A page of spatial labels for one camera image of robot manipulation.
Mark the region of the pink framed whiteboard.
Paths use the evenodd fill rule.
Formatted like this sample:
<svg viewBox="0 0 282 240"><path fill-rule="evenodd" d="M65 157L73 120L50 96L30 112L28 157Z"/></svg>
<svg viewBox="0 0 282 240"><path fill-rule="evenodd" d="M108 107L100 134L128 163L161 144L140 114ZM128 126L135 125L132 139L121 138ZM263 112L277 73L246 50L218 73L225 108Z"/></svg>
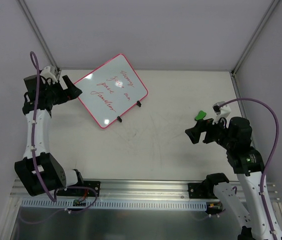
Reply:
<svg viewBox="0 0 282 240"><path fill-rule="evenodd" d="M102 129L148 95L141 78L123 54L113 57L74 84L82 90L78 99Z"/></svg>

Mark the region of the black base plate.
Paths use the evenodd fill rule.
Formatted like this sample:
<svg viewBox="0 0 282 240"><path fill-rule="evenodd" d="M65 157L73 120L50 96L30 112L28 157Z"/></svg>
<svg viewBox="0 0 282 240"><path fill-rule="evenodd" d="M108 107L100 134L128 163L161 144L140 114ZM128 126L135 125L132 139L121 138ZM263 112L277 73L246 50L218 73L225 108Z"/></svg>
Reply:
<svg viewBox="0 0 282 240"><path fill-rule="evenodd" d="M68 187L67 190L59 190L57 192L58 197L83 197L87 194L87 197L94 197L95 194L91 190L96 192L97 197L100 195L101 182L96 180L84 180L83 183L74 185L75 188Z"/></svg>
<svg viewBox="0 0 282 240"><path fill-rule="evenodd" d="M187 184L188 195L190 199L216 199L211 187L206 186L205 183L191 182Z"/></svg>

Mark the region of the aluminium frame post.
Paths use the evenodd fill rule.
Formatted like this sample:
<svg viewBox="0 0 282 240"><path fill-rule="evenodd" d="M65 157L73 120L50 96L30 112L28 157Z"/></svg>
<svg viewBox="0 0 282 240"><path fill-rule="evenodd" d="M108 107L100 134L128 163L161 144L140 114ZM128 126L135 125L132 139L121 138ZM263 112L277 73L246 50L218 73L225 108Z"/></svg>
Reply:
<svg viewBox="0 0 282 240"><path fill-rule="evenodd" d="M261 33L263 32L264 28L270 21L272 15L276 11L278 5L281 3L281 0L272 0L270 2L270 5L266 9L265 13L263 14L260 22L258 23L256 29L254 30L252 36L250 37L247 45L245 46L241 56L239 57L237 63L235 64L234 68L232 69L231 73L233 76L235 76L240 69L240 67L243 65L245 60L247 59L248 55L250 54L252 48L256 44L256 41L260 37Z"/></svg>
<svg viewBox="0 0 282 240"><path fill-rule="evenodd" d="M17 4L19 5L23 15L25 16L26 21L28 22L31 30L33 31L36 39L39 42L39 45L41 47L41 49L43 50L45 56L47 57L49 63L51 65L53 65L55 67L55 69L57 70L58 73L60 73L60 68L58 66L58 64L56 63L38 25L36 20L33 17L33 14L30 11L30 8L28 6L28 4L26 3L25 0L16 0Z"/></svg>

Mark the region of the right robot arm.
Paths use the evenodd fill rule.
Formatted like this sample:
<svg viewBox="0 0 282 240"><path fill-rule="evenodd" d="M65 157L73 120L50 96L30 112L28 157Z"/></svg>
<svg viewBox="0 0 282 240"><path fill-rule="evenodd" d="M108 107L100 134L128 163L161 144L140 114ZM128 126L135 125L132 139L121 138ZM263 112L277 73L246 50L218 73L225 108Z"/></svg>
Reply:
<svg viewBox="0 0 282 240"><path fill-rule="evenodd" d="M265 165L261 154L251 145L252 127L242 117L233 117L228 125L225 119L201 119L185 130L193 144L205 133L203 143L217 143L226 150L227 160L241 184L247 206L239 200L225 174L206 176L196 191L209 198L217 198L225 212L235 217L240 240L282 240L279 226L265 181Z"/></svg>

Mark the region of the aluminium mounting rail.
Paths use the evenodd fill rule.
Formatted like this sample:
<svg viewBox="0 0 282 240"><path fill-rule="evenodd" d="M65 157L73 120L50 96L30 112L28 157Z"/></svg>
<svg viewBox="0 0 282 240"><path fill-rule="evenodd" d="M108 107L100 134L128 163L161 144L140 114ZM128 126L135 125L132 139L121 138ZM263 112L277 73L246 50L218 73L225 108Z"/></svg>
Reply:
<svg viewBox="0 0 282 240"><path fill-rule="evenodd" d="M177 200L202 200L215 202L217 199L190 199L188 195L188 183L201 183L199 181L185 180L119 180L119 179L84 179L100 181L101 200L154 200L154 201L177 201ZM232 187L237 188L236 196L245 202L241 184L238 181L230 182ZM270 200L273 203L281 201L274 183L267 184ZM21 181L16 178L9 194L10 198L30 197Z"/></svg>

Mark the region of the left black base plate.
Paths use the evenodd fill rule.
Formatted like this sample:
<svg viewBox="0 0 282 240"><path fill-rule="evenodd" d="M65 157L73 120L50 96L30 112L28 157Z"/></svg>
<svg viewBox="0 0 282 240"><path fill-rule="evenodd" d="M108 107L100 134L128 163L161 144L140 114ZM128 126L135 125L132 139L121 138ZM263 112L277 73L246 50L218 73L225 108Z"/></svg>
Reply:
<svg viewBox="0 0 282 240"><path fill-rule="evenodd" d="M87 194L87 197L94 197L95 194L91 190L96 192L97 197L100 195L101 182L96 180L84 180L83 183L74 185L75 188L68 187L67 190L59 190L57 192L58 197L83 197Z"/></svg>

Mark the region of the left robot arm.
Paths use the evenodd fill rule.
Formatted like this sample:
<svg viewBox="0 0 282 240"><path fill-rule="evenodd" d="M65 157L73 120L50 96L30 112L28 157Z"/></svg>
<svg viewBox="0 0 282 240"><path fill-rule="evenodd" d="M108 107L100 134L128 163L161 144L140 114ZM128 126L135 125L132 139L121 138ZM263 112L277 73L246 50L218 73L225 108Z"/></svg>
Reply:
<svg viewBox="0 0 282 240"><path fill-rule="evenodd" d="M82 194L85 183L77 169L65 170L54 158L49 147L49 125L53 106L78 98L82 91L67 75L62 76L67 88L60 82L32 75L24 79L22 112L27 121L27 141L22 160L15 162L14 170L30 196L57 189L67 189L75 196Z"/></svg>

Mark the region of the right aluminium frame post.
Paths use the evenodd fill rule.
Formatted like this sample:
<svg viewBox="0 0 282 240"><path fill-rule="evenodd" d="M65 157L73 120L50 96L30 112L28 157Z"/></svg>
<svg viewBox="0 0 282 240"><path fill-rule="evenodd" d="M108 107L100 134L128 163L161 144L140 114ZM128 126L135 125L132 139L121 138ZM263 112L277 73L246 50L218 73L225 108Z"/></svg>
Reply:
<svg viewBox="0 0 282 240"><path fill-rule="evenodd" d="M247 45L245 46L241 56L239 57L237 63L235 64L234 68L232 69L231 73L233 76L235 76L240 69L240 67L243 65L245 60L247 59L248 55L250 54L252 48L256 44L256 41L260 37L261 33L263 32L264 28L270 21L272 15L276 11L278 5L281 3L281 0L272 0L270 2L270 5L266 9L265 13L263 14L260 22L258 23L256 29L254 30L252 36L250 37Z"/></svg>

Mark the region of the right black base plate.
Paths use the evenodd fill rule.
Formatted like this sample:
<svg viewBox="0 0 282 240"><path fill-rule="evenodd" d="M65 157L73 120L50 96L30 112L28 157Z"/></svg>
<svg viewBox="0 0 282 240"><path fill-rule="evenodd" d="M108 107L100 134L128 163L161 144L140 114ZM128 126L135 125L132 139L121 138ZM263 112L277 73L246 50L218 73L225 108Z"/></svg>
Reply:
<svg viewBox="0 0 282 240"><path fill-rule="evenodd" d="M191 182L187 184L188 195L190 199L216 199L211 187L206 186L205 183Z"/></svg>

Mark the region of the left aluminium frame post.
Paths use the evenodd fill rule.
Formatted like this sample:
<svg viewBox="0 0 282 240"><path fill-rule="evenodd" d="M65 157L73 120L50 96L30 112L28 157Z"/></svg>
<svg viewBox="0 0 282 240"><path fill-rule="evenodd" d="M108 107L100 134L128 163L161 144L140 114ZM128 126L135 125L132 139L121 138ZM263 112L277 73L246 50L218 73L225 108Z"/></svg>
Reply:
<svg viewBox="0 0 282 240"><path fill-rule="evenodd" d="M23 15L25 16L26 21L28 22L31 30L33 31L36 39L39 42L39 45L41 47L41 49L43 50L45 56L47 57L49 63L51 65L53 65L55 67L55 69L57 70L58 73L60 73L60 68L58 66L58 64L56 63L38 25L36 20L33 17L33 14L30 11L30 8L28 6L28 4L26 3L25 0L16 0L17 4L19 5Z"/></svg>

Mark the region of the green whiteboard eraser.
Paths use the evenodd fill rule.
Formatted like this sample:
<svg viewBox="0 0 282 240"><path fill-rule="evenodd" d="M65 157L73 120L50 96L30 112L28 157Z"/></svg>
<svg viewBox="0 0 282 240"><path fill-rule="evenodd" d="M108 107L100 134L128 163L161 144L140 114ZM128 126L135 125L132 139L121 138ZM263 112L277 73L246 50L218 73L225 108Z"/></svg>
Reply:
<svg viewBox="0 0 282 240"><path fill-rule="evenodd" d="M203 110L200 110L195 116L195 121L203 120L206 117L207 113Z"/></svg>

